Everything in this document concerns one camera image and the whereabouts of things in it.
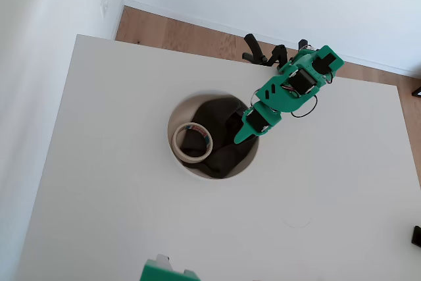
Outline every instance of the white bowl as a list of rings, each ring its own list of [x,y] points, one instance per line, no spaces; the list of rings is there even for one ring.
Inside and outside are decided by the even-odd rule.
[[[224,97],[233,97],[229,93],[219,91],[219,90],[209,90],[209,91],[200,91],[194,93],[192,95],[187,96],[185,99],[181,100],[177,107],[172,111],[170,116],[170,120],[168,121],[168,146],[171,148],[171,141],[172,136],[174,135],[177,127],[181,124],[186,122],[191,122],[194,114],[198,110],[198,108],[206,101],[221,99]],[[184,139],[185,132],[180,133],[180,141],[178,144],[182,143]],[[193,174],[194,176],[201,177],[202,179],[210,179],[210,180],[225,180],[234,176],[237,176],[240,172],[245,170],[255,158],[257,148],[259,147],[259,139],[257,139],[256,143],[251,148],[250,152],[247,156],[237,165],[231,172],[227,175],[227,177],[223,179],[212,178],[207,174],[201,172],[199,169],[187,168],[185,167],[181,160],[179,160],[175,155],[174,157],[177,158],[178,163],[181,165],[182,168],[186,169],[189,173]]]

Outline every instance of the masking tape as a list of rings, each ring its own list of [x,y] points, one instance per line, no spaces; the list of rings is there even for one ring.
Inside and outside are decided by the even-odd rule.
[[[206,153],[203,156],[200,156],[200,157],[187,156],[178,147],[177,135],[183,130],[195,130],[195,131],[198,131],[200,134],[202,134],[206,142]],[[184,123],[177,128],[176,132],[172,136],[171,146],[172,146],[172,151],[174,152],[175,156],[179,158],[179,160],[184,161],[185,163],[195,164],[195,163],[200,163],[201,161],[205,160],[210,155],[213,148],[213,141],[212,141],[211,135],[209,134],[208,130],[204,126],[201,126],[198,123],[189,122],[189,123]]]

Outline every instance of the black object on floor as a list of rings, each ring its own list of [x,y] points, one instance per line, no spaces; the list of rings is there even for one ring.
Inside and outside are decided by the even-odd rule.
[[[412,243],[421,247],[421,228],[419,226],[414,227],[414,234],[412,235]]]
[[[419,87],[417,90],[415,90],[415,91],[412,93],[412,95],[413,95],[414,97],[419,97],[419,98],[421,98],[421,87]]]

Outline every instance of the black cloth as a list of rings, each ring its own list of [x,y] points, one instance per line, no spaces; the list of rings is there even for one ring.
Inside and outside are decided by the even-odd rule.
[[[196,111],[194,123],[203,125],[213,140],[212,153],[200,163],[183,165],[196,168],[212,178],[225,178],[250,152],[257,141],[250,136],[240,144],[234,143],[234,137],[243,126],[241,117],[247,107],[235,97],[211,100],[203,103]],[[180,149],[191,157],[200,157],[206,152],[203,136],[194,130],[187,130]]]

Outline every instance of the green robotic arm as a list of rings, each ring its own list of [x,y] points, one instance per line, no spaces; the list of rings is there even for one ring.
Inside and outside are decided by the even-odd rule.
[[[243,59],[264,66],[279,61],[279,76],[272,77],[256,92],[260,99],[243,114],[243,127],[234,138],[239,144],[251,135],[261,136],[281,121],[282,112],[294,112],[316,94],[325,84],[331,84],[344,62],[327,45],[319,50],[309,49],[307,41],[299,42],[299,52],[287,61],[285,46],[278,45],[268,60],[252,34],[245,36],[253,55],[244,53]]]

